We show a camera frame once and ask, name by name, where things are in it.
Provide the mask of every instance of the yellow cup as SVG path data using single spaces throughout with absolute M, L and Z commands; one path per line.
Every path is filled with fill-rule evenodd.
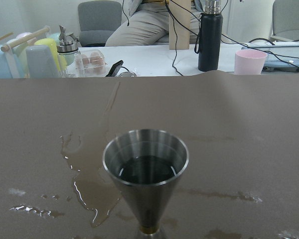
M 64 59 L 64 57 L 59 57 L 60 63 L 61 63 L 61 68 L 60 68 L 56 43 L 52 38 L 44 38 L 44 39 L 38 40 L 35 42 L 35 45 L 47 45 L 50 48 L 52 57 L 54 59 L 54 62 L 56 64 L 56 68 L 58 69 L 58 71 L 64 70 L 66 68 L 66 60 Z

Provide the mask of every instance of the spilled water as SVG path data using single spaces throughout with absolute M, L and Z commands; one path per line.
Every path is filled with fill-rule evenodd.
M 184 189 L 184 188 L 179 188 L 177 190 L 178 193 L 187 193 L 189 195 L 193 196 L 202 196 L 202 197 L 217 197 L 217 198 L 228 198 L 231 200 L 242 200 L 242 201 L 249 201 L 249 202 L 254 202 L 254 203 L 261 203 L 263 200 L 260 199 L 257 196 L 253 196 L 250 193 L 243 193 L 243 192 L 237 192 L 236 195 L 230 195 L 230 194 L 225 194 L 225 193 L 218 193 L 218 192 L 203 192 L 200 190 L 194 190 L 194 189 Z
M 75 237 L 73 237 L 72 239 L 88 239 L 88 238 L 81 238 L 81 237 L 79 237 L 79 236 L 75 236 Z M 98 237 L 98 236 L 95 236 L 95 237 L 93 237 L 92 239 L 102 239 L 101 237 Z
M 72 170 L 78 171 L 73 178 L 73 189 L 79 202 L 87 209 L 94 211 L 91 226 L 101 224 L 110 214 L 112 208 L 121 198 L 102 164 L 103 150 L 106 147 L 109 131 L 109 113 L 115 101 L 120 83 L 116 83 L 106 109 L 98 122 L 96 130 L 79 138 L 79 146 L 69 149 L 72 135 L 62 137 L 61 153 Z
M 26 206 L 26 205 L 14 206 L 14 207 L 10 208 L 10 210 L 33 213 L 40 217 L 49 216 L 49 217 L 57 218 L 59 216 L 64 216 L 64 213 L 60 213 L 58 211 L 50 211 L 50 210 L 46 210 L 46 209 L 42 210 L 39 208 L 30 207 L 30 206 Z
M 23 190 L 20 190 L 20 189 L 16 189 L 16 188 L 9 188 L 9 194 L 22 197 L 23 195 L 26 194 L 26 192 Z
M 299 231 L 285 230 L 278 234 L 281 239 L 299 239 Z
M 206 239 L 241 239 L 239 233 L 225 233 L 219 229 L 211 230 L 204 238 Z

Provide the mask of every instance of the gray chair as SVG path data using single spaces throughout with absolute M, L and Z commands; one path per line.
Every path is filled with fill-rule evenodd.
M 121 25 L 122 5 L 117 1 L 94 0 L 78 5 L 83 47 L 105 46 L 107 39 Z
M 299 40 L 299 0 L 275 0 L 272 40 Z

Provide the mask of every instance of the gray table surface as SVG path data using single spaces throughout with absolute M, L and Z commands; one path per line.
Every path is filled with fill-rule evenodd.
M 138 128 L 189 149 L 161 220 L 170 239 L 299 238 L 299 74 L 214 71 L 0 80 L 0 239 L 133 238 L 101 157 Z

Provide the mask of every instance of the water puddle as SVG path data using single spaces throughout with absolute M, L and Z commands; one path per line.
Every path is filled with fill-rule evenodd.
M 79 237 L 79 236 L 75 236 L 75 237 L 73 237 L 72 239 L 89 239 L 89 238 L 82 238 L 82 237 Z M 93 237 L 93 238 L 91 238 L 91 239 L 102 239 L 101 237 L 98 237 L 98 236 L 95 236 L 95 237 Z
M 219 229 L 209 231 L 204 238 L 206 239 L 241 239 L 242 235 L 238 233 L 225 233 Z
M 39 208 L 26 206 L 26 205 L 14 206 L 14 207 L 10 208 L 10 210 L 33 213 L 33 214 L 36 214 L 36 215 L 38 215 L 42 218 L 45 217 L 45 216 L 49 216 L 49 217 L 53 217 L 53 218 L 57 218 L 59 216 L 64 216 L 64 213 L 60 213 L 58 211 L 50 211 L 50 210 L 45 210 L 45 209 L 41 210 Z
M 163 218 L 161 220 L 161 223 L 163 225 L 169 225 L 170 227 L 172 227 L 173 229 L 178 228 L 178 220 L 175 218 Z
M 116 215 L 119 219 L 121 219 L 121 220 L 123 220 L 123 221 L 125 221 L 125 222 L 132 221 L 132 220 L 135 220 L 135 219 L 136 219 L 136 217 L 134 217 L 134 216 L 125 216 L 125 215 L 123 215 L 122 212 L 118 212 L 118 213 L 116 213 L 115 215 Z
M 87 209 L 94 211 L 91 226 L 101 224 L 121 198 L 103 164 L 103 150 L 108 144 L 109 113 L 116 98 L 120 83 L 116 83 L 111 93 L 106 109 L 94 132 L 79 137 L 79 146 L 75 150 L 69 148 L 72 134 L 62 137 L 61 154 L 69 167 L 78 172 L 72 185 L 79 202 Z
M 8 191 L 9 191 L 9 194 L 17 195 L 19 197 L 22 197 L 25 194 L 25 191 L 19 190 L 19 189 L 16 189 L 16 188 L 9 188 Z
M 54 198 L 55 200 L 58 200 L 60 198 L 59 195 L 53 195 L 52 198 Z
M 215 136 L 206 136 L 206 135 L 191 135 L 186 137 L 188 140 L 191 141 L 199 141 L 199 142 L 229 142 L 235 141 L 236 138 L 225 136 L 225 137 L 215 137 Z
M 184 188 L 179 188 L 176 190 L 178 193 L 187 193 L 189 195 L 193 196 L 201 196 L 201 197 L 217 197 L 217 198 L 228 198 L 231 200 L 242 200 L 242 201 L 249 201 L 249 202 L 254 202 L 254 203 L 261 203 L 263 200 L 260 199 L 257 196 L 252 196 L 250 193 L 243 193 L 243 192 L 237 192 L 236 195 L 230 195 L 230 194 L 225 194 L 225 193 L 218 193 L 218 192 L 203 192 L 200 190 L 194 190 L 194 189 L 184 189 Z
M 299 231 L 285 230 L 278 234 L 281 239 L 299 239 Z

